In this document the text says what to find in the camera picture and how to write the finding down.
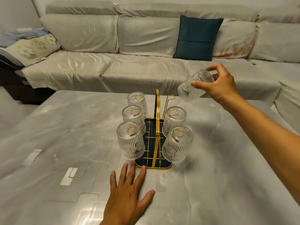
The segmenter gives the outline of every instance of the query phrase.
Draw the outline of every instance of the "marble table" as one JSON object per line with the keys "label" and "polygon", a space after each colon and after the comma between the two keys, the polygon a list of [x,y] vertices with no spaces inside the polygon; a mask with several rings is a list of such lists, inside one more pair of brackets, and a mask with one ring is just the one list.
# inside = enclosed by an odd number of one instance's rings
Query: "marble table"
{"label": "marble table", "polygon": [[[110,173],[126,161],[115,132],[126,96],[58,91],[0,142],[0,224],[101,222]],[[153,115],[155,97],[146,101]],[[187,111],[195,140],[182,163],[147,169],[141,197],[156,195],[137,224],[299,224],[299,206],[227,111],[207,98],[170,105]]]}

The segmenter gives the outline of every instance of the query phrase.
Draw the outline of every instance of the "upside-down glass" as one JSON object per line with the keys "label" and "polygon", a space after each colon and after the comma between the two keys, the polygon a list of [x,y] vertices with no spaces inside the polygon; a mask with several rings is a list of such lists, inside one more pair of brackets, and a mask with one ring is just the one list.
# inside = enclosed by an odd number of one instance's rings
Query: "upside-down glass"
{"label": "upside-down glass", "polygon": [[182,162],[194,140],[192,131],[183,126],[173,126],[161,148],[166,160],[172,163]]}
{"label": "upside-down glass", "polygon": [[201,80],[207,83],[213,83],[215,79],[210,74],[210,72],[206,70],[199,70],[193,76],[191,76],[186,82],[183,82],[178,86],[178,94],[179,96],[186,102],[193,102],[196,98],[199,98],[201,95],[205,93],[204,90],[194,88],[191,86],[192,81]]}
{"label": "upside-down glass", "polygon": [[183,108],[179,106],[170,106],[166,110],[166,114],[163,119],[163,135],[166,137],[172,126],[183,124],[186,117],[187,113]]}
{"label": "upside-down glass", "polygon": [[148,108],[145,95],[142,92],[136,91],[127,96],[128,105],[138,105],[142,108],[144,119],[148,117]]}
{"label": "upside-down glass", "polygon": [[143,155],[145,144],[139,124],[131,121],[123,122],[117,128],[117,135],[126,159],[135,160]]}
{"label": "upside-down glass", "polygon": [[132,121],[140,125],[142,135],[146,132],[146,124],[144,116],[142,114],[142,109],[137,105],[126,106],[122,110],[123,121]]}

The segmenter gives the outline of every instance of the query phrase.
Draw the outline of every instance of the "table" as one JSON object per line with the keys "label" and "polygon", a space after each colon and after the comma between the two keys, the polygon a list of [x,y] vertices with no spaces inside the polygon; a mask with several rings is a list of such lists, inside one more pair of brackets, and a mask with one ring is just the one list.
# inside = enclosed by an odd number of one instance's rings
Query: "table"
{"label": "table", "polygon": [[[126,161],[116,136],[126,97],[58,91],[0,142],[2,224],[101,222],[110,173],[118,177]],[[145,97],[153,114],[155,96]],[[263,102],[250,103],[293,131]],[[137,224],[299,224],[299,206],[227,111],[208,98],[169,104],[186,110],[195,139],[182,163],[147,169],[140,197],[156,195]]]}

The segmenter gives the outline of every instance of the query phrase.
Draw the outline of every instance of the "floor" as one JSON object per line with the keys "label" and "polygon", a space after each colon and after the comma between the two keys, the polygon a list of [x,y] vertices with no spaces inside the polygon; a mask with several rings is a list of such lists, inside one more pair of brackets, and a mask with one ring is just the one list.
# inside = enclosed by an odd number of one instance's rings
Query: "floor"
{"label": "floor", "polygon": [[0,139],[31,114],[38,105],[25,105],[13,100],[3,87],[0,87]]}

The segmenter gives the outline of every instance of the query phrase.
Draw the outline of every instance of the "wall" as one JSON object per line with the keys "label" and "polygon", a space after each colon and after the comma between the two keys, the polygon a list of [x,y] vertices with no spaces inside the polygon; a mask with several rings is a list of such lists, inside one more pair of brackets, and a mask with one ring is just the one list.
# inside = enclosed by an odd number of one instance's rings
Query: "wall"
{"label": "wall", "polygon": [[[53,2],[54,0],[33,0],[38,14],[41,16],[45,13],[45,6],[47,3]],[[114,3],[131,3],[131,2],[170,2],[170,3],[185,3],[185,4],[196,4],[196,3],[227,3],[227,4],[244,4],[248,6],[279,6],[286,4],[290,0],[109,0]]]}
{"label": "wall", "polygon": [[0,0],[0,25],[5,32],[42,26],[31,0]]}

